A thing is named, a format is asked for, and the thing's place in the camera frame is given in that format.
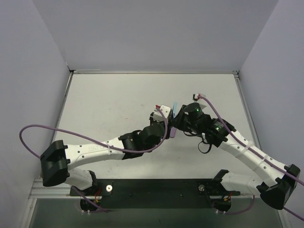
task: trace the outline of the white wall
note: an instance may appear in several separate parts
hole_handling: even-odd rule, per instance
[[[277,0],[34,0],[70,69],[239,70]]]
[[[304,171],[304,1],[280,0],[240,70],[261,147]],[[304,216],[303,187],[287,207]],[[294,227],[304,223],[290,216]]]
[[[55,125],[69,71],[31,0],[0,5],[0,227],[19,227],[39,160],[19,142],[33,123]],[[41,153],[51,132],[26,132]]]

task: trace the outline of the cable tie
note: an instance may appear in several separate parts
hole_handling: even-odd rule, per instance
[[[110,145],[109,145],[109,143],[108,142],[105,142],[105,144],[107,144],[108,145],[108,152],[109,152],[109,154],[111,153],[110,152]]]
[[[264,158],[259,162],[259,164],[252,171],[256,170],[265,161],[266,158],[268,158],[267,154],[264,156]]]
[[[236,156],[236,158],[242,156],[253,145],[254,145],[253,141],[249,141],[246,147]]]

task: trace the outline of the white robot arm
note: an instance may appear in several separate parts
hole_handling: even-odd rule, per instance
[[[150,126],[142,131],[127,133],[103,142],[107,146],[95,143],[64,145],[63,141],[55,141],[40,157],[44,186],[55,186],[64,182],[85,192],[94,186],[96,176],[92,171],[81,170],[77,168],[78,166],[98,161],[124,160],[142,156],[140,153],[122,152],[115,148],[133,151],[153,148],[162,139],[169,139],[170,129],[175,127],[202,138],[210,146],[214,145],[229,152],[258,175],[258,177],[251,177],[221,170],[214,179],[219,181],[226,191],[260,195],[269,206],[282,209],[295,189],[296,183],[269,165],[266,160],[295,177],[300,174],[299,168],[295,165],[288,167],[269,157],[225,121],[228,128],[239,140],[244,142],[245,146],[238,143],[218,119],[212,119],[210,115],[203,113],[202,108],[206,107],[206,104],[199,100],[198,95],[193,95],[195,102],[183,105],[175,118],[173,118],[170,107],[157,106],[158,109],[155,108],[150,116]],[[164,114],[168,123],[167,135],[164,135],[164,119],[158,110]],[[254,149],[262,158],[251,152],[249,148]]]

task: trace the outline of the white table surface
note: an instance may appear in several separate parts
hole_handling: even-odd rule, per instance
[[[233,75],[185,74],[75,74],[67,95],[59,128],[106,141],[149,125],[154,105],[173,106],[192,102],[203,93],[220,115],[252,140],[245,111]],[[203,110],[215,117],[207,107]],[[57,133],[65,144],[90,143]],[[83,166],[97,178],[213,178],[219,170],[255,175],[229,153],[213,146],[208,154],[198,151],[200,139],[177,131],[157,150],[136,159],[100,161]],[[203,150],[208,146],[201,145]]]

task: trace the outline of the metal frame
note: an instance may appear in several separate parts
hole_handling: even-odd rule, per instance
[[[59,125],[59,122],[60,122],[60,119],[62,116],[62,112],[64,110],[64,106],[65,106],[68,91],[70,89],[70,85],[72,82],[73,74],[147,74],[147,73],[150,73],[150,74],[189,74],[189,72],[143,72],[143,71],[102,72],[101,70],[77,70],[77,71],[71,72],[68,83],[67,83],[67,87],[66,87],[64,101],[62,103],[61,111],[60,111],[60,114],[59,114],[59,117],[58,117],[58,120],[56,123],[56,127],[58,127],[58,125]],[[252,121],[252,117],[251,117],[249,108],[246,104],[246,100],[245,100],[243,90],[242,90],[242,87],[240,84],[240,80],[238,77],[238,71],[233,71],[233,72],[191,72],[190,74],[233,74],[234,75],[237,89],[238,89],[238,92],[241,97],[241,101],[242,101],[242,104],[243,104],[243,107],[245,110],[245,114],[247,117],[250,131],[252,133],[254,143],[255,143],[256,147],[260,148],[260,143],[259,143],[259,140],[257,137],[257,133],[255,131],[254,123]],[[55,137],[56,137],[56,133],[54,133],[52,141],[55,139]],[[72,197],[69,195],[69,193],[70,193],[70,187],[66,184],[61,184],[61,185],[58,185],[56,187],[51,187],[51,188],[45,188],[42,185],[41,179],[34,180],[20,227],[21,228],[29,227],[37,199],[41,199],[41,198],[80,199],[81,198],[81,197]],[[287,212],[278,210],[278,214],[279,214],[283,228],[291,228],[290,222],[287,217]]]
[[[256,129],[255,129],[255,126],[254,126],[249,108],[248,108],[246,100],[245,100],[245,96],[244,96],[244,93],[243,93],[241,82],[240,82],[239,77],[238,77],[238,72],[235,74],[234,78],[235,78],[235,81],[236,81],[236,84],[237,84],[237,89],[238,89],[239,95],[240,95],[241,100],[242,100],[242,104],[243,104],[243,107],[244,107],[244,110],[245,110],[246,118],[247,118],[249,128],[250,128],[250,131],[251,131],[251,134],[252,134],[252,137],[253,137],[253,141],[255,143],[255,146],[257,148],[261,149],[261,145],[260,145],[260,142],[259,142],[258,137],[257,137],[257,132],[256,132]],[[288,220],[287,212],[285,210],[278,210],[277,212],[279,214],[279,217],[280,217],[280,220],[281,220],[281,223],[282,223],[282,227],[283,228],[291,228],[290,222]]]
[[[68,94],[68,91],[69,91],[71,83],[72,83],[73,74],[74,74],[74,72],[71,71],[68,82],[67,82],[67,85],[66,85],[65,96],[64,96],[64,99],[63,99],[63,102],[62,102],[62,105],[61,105],[59,117],[58,117],[57,122],[56,122],[56,127],[58,127],[59,123],[60,123],[60,119],[61,119],[61,116],[62,116],[62,113],[63,113],[63,109],[64,109],[64,106],[66,104],[67,94]],[[50,144],[53,142],[55,137],[56,137],[56,132],[54,132]],[[30,198],[30,197],[28,198],[28,202],[26,204],[25,211],[24,211],[24,214],[23,214],[23,217],[22,217],[22,220],[21,220],[20,228],[28,228],[29,227],[30,222],[32,220],[33,213],[34,213],[36,202],[37,202],[37,198]]]

